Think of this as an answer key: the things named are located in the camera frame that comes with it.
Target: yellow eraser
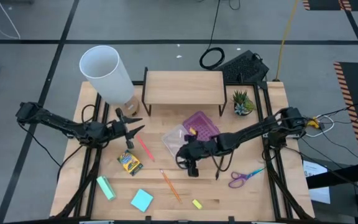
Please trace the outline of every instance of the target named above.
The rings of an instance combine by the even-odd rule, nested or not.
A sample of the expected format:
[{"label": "yellow eraser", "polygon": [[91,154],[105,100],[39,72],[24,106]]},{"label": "yellow eraser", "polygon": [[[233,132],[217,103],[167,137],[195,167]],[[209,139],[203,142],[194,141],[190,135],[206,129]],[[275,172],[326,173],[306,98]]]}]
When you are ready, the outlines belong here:
[{"label": "yellow eraser", "polygon": [[190,133],[194,135],[197,134],[196,130],[194,130],[193,128],[190,128]]},{"label": "yellow eraser", "polygon": [[203,206],[202,206],[196,199],[193,200],[193,204],[194,204],[198,209],[202,209],[202,208],[203,208]]}]

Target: purple basket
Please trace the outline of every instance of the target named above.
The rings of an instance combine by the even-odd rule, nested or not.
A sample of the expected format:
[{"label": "purple basket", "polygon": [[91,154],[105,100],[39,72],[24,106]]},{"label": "purple basket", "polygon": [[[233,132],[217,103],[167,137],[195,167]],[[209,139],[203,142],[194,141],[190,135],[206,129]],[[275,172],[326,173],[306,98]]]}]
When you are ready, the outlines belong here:
[{"label": "purple basket", "polygon": [[198,111],[189,119],[183,122],[183,126],[190,132],[193,128],[198,132],[197,140],[209,141],[211,136],[219,134],[219,129],[212,123],[212,121],[202,112]]}]

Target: purple scissors handle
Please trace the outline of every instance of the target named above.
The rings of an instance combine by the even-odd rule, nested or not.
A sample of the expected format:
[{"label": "purple scissors handle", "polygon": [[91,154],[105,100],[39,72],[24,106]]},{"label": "purple scissors handle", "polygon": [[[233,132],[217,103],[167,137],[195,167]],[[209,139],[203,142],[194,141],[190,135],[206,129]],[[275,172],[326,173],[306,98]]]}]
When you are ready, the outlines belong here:
[{"label": "purple scissors handle", "polygon": [[248,179],[247,174],[241,174],[241,173],[235,172],[235,171],[231,173],[231,177],[234,180],[230,181],[229,187],[233,188],[233,189],[242,187],[246,183],[246,181]]}]

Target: green eraser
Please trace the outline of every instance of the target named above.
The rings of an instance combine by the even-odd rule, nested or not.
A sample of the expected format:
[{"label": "green eraser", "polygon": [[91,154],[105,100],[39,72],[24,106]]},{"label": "green eraser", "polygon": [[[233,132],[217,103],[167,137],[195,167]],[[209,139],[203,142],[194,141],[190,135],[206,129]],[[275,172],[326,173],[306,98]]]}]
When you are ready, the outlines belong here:
[{"label": "green eraser", "polygon": [[112,200],[116,197],[116,194],[112,191],[109,181],[105,176],[100,176],[96,180],[108,200]]}]

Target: potted plant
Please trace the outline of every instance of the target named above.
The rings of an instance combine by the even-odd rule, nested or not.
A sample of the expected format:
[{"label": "potted plant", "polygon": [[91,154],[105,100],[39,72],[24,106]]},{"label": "potted plant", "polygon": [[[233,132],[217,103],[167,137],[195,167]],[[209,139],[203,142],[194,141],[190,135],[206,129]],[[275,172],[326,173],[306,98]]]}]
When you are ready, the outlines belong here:
[{"label": "potted plant", "polygon": [[233,102],[234,113],[240,116],[246,116],[255,109],[254,103],[247,96],[247,91],[234,91]]}]

